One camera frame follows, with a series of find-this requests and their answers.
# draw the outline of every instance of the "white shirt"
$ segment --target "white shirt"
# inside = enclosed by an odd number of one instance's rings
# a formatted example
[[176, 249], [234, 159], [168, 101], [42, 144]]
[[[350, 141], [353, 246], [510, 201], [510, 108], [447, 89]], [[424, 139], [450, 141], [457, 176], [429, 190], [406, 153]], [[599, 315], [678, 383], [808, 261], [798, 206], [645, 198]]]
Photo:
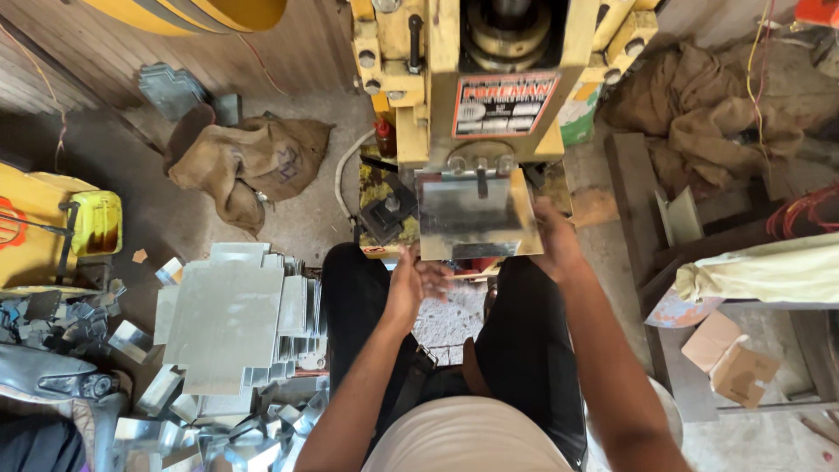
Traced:
[[571, 472], [536, 423], [506, 403], [453, 396], [417, 406], [397, 420], [362, 472]]

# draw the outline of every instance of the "red bottle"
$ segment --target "red bottle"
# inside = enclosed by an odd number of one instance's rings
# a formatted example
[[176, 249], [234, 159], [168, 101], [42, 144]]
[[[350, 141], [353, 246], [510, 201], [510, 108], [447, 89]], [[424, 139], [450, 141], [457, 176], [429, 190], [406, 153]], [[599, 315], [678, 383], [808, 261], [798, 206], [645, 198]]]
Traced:
[[378, 153], [386, 158], [396, 157], [396, 128], [384, 121], [384, 118], [379, 118], [373, 127], [376, 129]]

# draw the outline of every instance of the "white hose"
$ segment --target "white hose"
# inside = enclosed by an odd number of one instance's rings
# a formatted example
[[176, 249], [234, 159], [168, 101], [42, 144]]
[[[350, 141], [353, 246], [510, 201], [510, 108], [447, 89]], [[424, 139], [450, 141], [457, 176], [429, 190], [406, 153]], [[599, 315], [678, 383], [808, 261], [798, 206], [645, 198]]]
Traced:
[[373, 136], [373, 133], [376, 132], [376, 129], [373, 128], [370, 131], [367, 131], [361, 138], [356, 141], [355, 144], [352, 145], [350, 149], [347, 149], [347, 152], [341, 157], [341, 160], [338, 161], [338, 168], [335, 170], [335, 198], [338, 200], [338, 204], [341, 205], [341, 211], [344, 212], [344, 216], [347, 219], [352, 220], [352, 214], [350, 213], [349, 208], [347, 208], [347, 204], [344, 203], [344, 197], [341, 195], [341, 178], [343, 177], [344, 173], [344, 165], [350, 159], [350, 157], [355, 154], [358, 148], [364, 144], [364, 141], [370, 139]]

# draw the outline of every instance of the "person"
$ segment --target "person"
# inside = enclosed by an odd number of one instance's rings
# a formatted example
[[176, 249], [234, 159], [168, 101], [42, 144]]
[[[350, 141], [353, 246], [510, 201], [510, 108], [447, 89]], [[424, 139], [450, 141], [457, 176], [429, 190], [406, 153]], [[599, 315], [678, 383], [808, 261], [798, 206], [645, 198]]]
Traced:
[[450, 270], [400, 248], [388, 277], [357, 245], [330, 251], [331, 402], [295, 470], [581, 470], [582, 397], [612, 470], [690, 470], [573, 227], [549, 200], [534, 211], [545, 253], [503, 262], [463, 366], [424, 365], [410, 334], [424, 298], [446, 299]]

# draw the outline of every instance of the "electrical wire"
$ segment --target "electrical wire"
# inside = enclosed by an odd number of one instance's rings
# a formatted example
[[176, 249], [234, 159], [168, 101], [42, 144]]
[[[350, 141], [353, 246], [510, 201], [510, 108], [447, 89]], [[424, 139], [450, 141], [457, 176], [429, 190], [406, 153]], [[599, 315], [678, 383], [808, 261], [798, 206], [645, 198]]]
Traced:
[[757, 98], [755, 98], [752, 92], [752, 62], [754, 61], [754, 52], [758, 48], [758, 42], [760, 42], [760, 34], [763, 32], [763, 25], [766, 24], [767, 17], [770, 22], [772, 21], [774, 8], [775, 0], [767, 0], [766, 5], [763, 7], [763, 16], [761, 16], [760, 23], [758, 24], [758, 32], [754, 35], [752, 51], [748, 55], [748, 66], [746, 70], [746, 91], [748, 92], [748, 97], [752, 99], [752, 103], [754, 104], [755, 121], [758, 123], [758, 143], [760, 144], [760, 152], [763, 153], [763, 158], [766, 160], [766, 168], [769, 173], [769, 188], [772, 188], [772, 165], [769, 162], [769, 153], [766, 150], [766, 142], [763, 137], [763, 114], [760, 112], [760, 107], [758, 106], [760, 97], [763, 95], [763, 84], [765, 83], [766, 56], [769, 55], [769, 32], [771, 28], [768, 25], [766, 28], [766, 37], [763, 41], [763, 63], [760, 68], [760, 89], [758, 90]]
[[350, 157], [355, 154], [358, 148], [364, 144], [364, 141], [370, 139], [375, 132], [375, 128], [367, 131], [361, 138], [358, 139], [358, 141], [356, 141], [355, 144], [350, 147], [350, 149], [347, 149], [347, 152], [341, 157], [341, 160], [338, 161], [338, 168], [335, 170], [335, 198], [338, 200], [338, 205], [341, 206], [341, 211], [344, 213], [344, 216], [350, 221], [353, 221], [354, 218], [352, 213], [350, 213], [349, 208], [347, 208], [347, 204], [344, 202], [344, 197], [341, 195], [341, 177], [344, 174], [344, 165]]
[[[839, 222], [826, 222], [821, 219], [816, 208], [826, 200], [832, 197], [839, 197], [839, 184], [834, 184], [822, 188], [820, 190], [808, 193], [803, 197], [796, 198], [791, 202], [786, 202], [778, 211], [772, 213], [772, 216], [766, 220], [766, 232], [774, 236], [776, 239], [793, 239], [798, 236], [792, 230], [795, 220], [804, 211], [807, 212], [807, 219], [813, 223], [821, 226], [825, 232], [833, 233], [839, 231]], [[778, 222], [781, 220], [781, 235], [778, 235]]]
[[283, 90], [277, 86], [277, 82], [276, 82], [276, 81], [274, 80], [274, 78], [271, 76], [271, 73], [270, 73], [270, 72], [268, 72], [268, 68], [267, 68], [267, 67], [265, 67], [265, 63], [262, 61], [262, 58], [261, 58], [261, 57], [259, 57], [259, 53], [257, 52], [257, 49], [256, 49], [256, 48], [254, 48], [254, 47], [253, 47], [253, 45], [251, 45], [250, 43], [248, 43], [248, 40], [247, 40], [247, 39], [245, 39], [245, 37], [244, 37], [244, 36], [242, 36], [241, 34], [237, 34], [237, 36], [238, 36], [238, 37], [239, 37], [239, 39], [241, 39], [241, 40], [242, 40], [242, 42], [243, 42], [243, 43], [244, 43], [244, 44], [245, 44], [245, 45], [246, 45], [246, 46], [247, 46], [247, 47], [251, 50], [251, 52], [253, 52], [253, 55], [257, 56], [257, 60], [259, 61], [259, 65], [261, 65], [261, 66], [262, 66], [263, 71], [265, 72], [265, 76], [268, 78], [268, 80], [269, 80], [269, 81], [271, 81], [271, 85], [273, 85], [273, 86], [274, 86], [274, 88], [276, 88], [276, 89], [277, 89], [277, 92], [280, 92], [280, 93], [282, 93], [283, 95], [285, 95], [285, 96], [287, 97], [289, 94], [288, 94], [288, 93], [286, 93], [286, 92], [283, 92]]
[[38, 73], [41, 75], [41, 78], [44, 79], [44, 83], [47, 84], [47, 89], [50, 91], [50, 95], [52, 95], [52, 97], [53, 97], [53, 102], [55, 102], [55, 107], [58, 108], [58, 110], [61, 112], [61, 131], [58, 134], [58, 145], [55, 146], [55, 157], [53, 159], [53, 161], [54, 161], [53, 162], [53, 168], [55, 169], [55, 173], [59, 173], [59, 170], [58, 170], [58, 156], [59, 156], [59, 152], [65, 150], [64, 149], [64, 135], [67, 133], [67, 114], [64, 111], [64, 107], [62, 107], [61, 104], [58, 102], [58, 98], [55, 96], [55, 92], [53, 91], [52, 86], [50, 85], [50, 80], [47, 79], [46, 74], [44, 74], [44, 71], [41, 70], [41, 66], [38, 65], [38, 62], [35, 62], [35, 59], [32, 57], [32, 55], [29, 53], [29, 51], [26, 48], [24, 48], [23, 45], [21, 45], [20, 42], [17, 39], [15, 39], [15, 37], [12, 36], [3, 27], [2, 24], [0, 24], [0, 29], [9, 37], [9, 39], [11, 39], [16, 45], [18, 45], [18, 47], [20, 48], [21, 51], [23, 51], [23, 53], [26, 55], [26, 57], [28, 57], [29, 60], [32, 61], [32, 64], [35, 66], [35, 69], [38, 70]]

